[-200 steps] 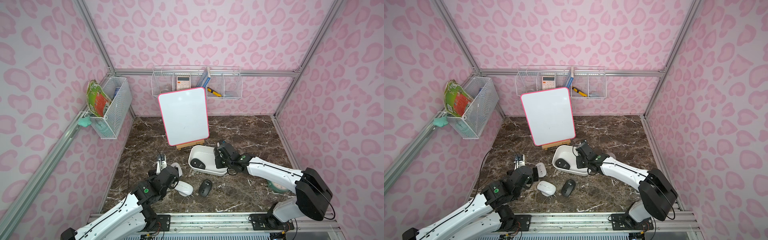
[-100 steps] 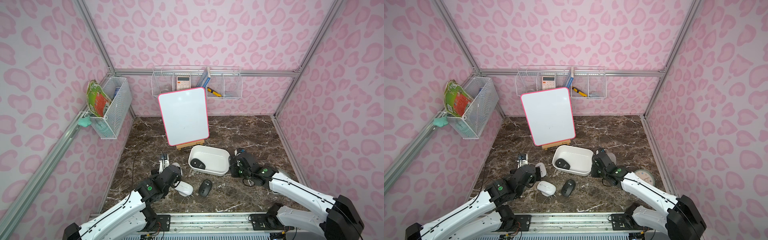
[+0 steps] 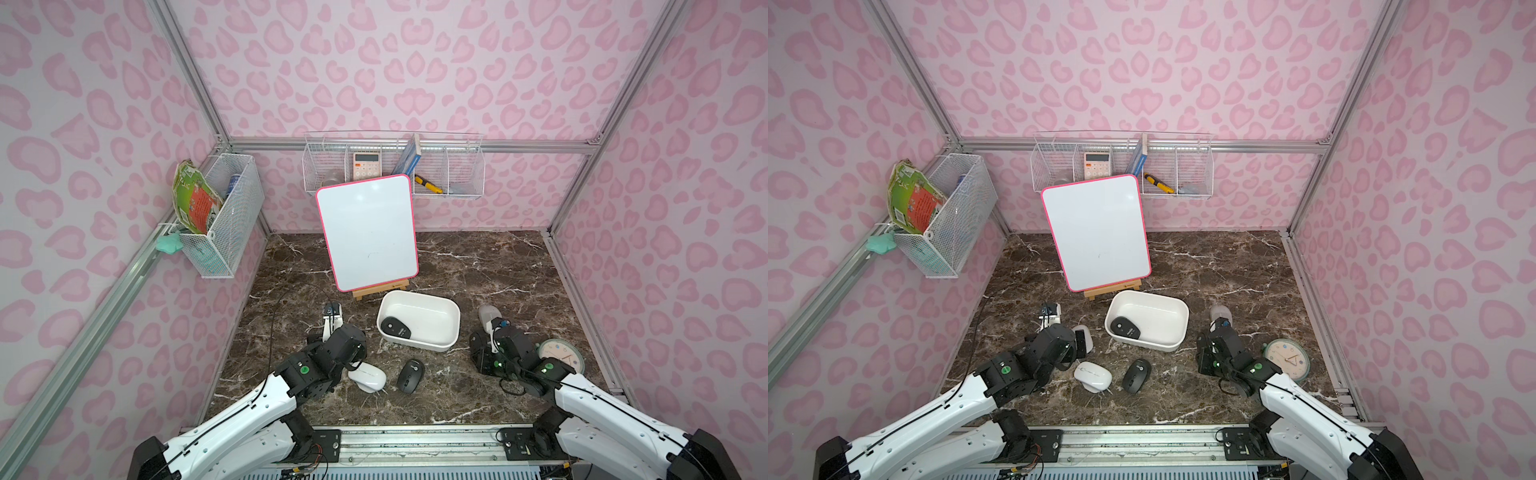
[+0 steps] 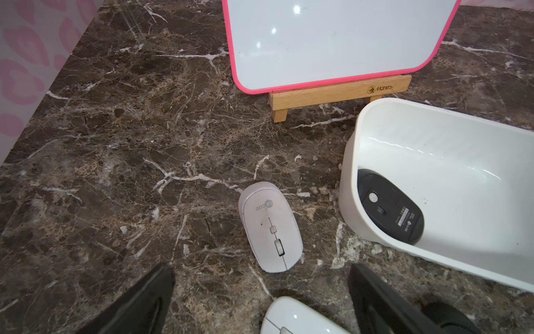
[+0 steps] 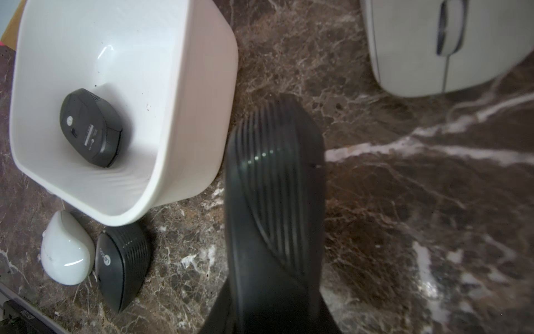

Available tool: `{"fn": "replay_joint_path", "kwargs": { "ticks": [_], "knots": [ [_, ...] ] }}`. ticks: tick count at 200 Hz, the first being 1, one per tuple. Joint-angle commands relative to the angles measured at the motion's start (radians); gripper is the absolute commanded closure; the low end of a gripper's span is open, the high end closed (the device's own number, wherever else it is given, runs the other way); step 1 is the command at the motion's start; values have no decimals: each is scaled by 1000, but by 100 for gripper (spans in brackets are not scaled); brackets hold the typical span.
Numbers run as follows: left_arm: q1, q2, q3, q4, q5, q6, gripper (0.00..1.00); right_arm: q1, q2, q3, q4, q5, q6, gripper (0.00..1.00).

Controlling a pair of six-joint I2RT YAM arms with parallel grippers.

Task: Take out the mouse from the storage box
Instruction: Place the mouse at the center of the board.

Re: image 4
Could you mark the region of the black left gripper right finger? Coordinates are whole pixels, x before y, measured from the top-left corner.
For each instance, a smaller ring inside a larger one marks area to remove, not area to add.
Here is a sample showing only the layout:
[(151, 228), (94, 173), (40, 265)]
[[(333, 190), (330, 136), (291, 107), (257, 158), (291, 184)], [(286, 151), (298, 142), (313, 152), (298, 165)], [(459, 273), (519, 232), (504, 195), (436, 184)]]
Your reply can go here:
[(348, 289), (360, 333), (442, 332), (363, 264), (351, 266)]

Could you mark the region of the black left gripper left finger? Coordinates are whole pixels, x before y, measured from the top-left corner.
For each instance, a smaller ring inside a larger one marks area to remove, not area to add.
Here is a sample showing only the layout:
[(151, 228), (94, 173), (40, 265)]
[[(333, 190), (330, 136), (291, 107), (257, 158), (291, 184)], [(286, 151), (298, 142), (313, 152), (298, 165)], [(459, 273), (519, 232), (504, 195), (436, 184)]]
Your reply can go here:
[(175, 287), (175, 272), (160, 263), (78, 333), (161, 333)]

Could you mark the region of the black computer mouse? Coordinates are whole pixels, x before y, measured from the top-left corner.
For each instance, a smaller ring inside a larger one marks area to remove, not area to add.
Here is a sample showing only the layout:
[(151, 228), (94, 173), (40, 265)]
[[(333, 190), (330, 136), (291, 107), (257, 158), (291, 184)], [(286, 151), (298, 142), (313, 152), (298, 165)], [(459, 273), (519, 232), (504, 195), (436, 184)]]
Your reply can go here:
[(430, 303), (424, 306), (421, 312), (445, 333), (482, 334), (473, 321), (449, 304)]

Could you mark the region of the white computer mouse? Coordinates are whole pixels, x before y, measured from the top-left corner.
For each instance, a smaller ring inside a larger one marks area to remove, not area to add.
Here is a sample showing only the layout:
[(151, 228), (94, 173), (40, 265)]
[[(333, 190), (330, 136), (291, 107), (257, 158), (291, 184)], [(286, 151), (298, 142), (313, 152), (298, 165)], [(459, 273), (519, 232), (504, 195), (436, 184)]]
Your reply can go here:
[(289, 271), (300, 261), (303, 241), (289, 202), (270, 182), (256, 182), (239, 198), (239, 216), (249, 245), (267, 273)]
[(282, 296), (271, 303), (262, 322), (260, 333), (347, 334), (348, 331), (304, 303)]

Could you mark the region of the white plastic storage box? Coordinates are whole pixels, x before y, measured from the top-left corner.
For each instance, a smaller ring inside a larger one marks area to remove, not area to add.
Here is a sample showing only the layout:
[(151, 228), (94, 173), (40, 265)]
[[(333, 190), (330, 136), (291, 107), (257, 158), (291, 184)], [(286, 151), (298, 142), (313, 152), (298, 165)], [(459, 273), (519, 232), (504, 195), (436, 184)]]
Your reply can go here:
[[(415, 245), (369, 218), (360, 169), (394, 183), (424, 214)], [(361, 238), (533, 291), (533, 133), (396, 98), (368, 104), (346, 144), (339, 209)]]

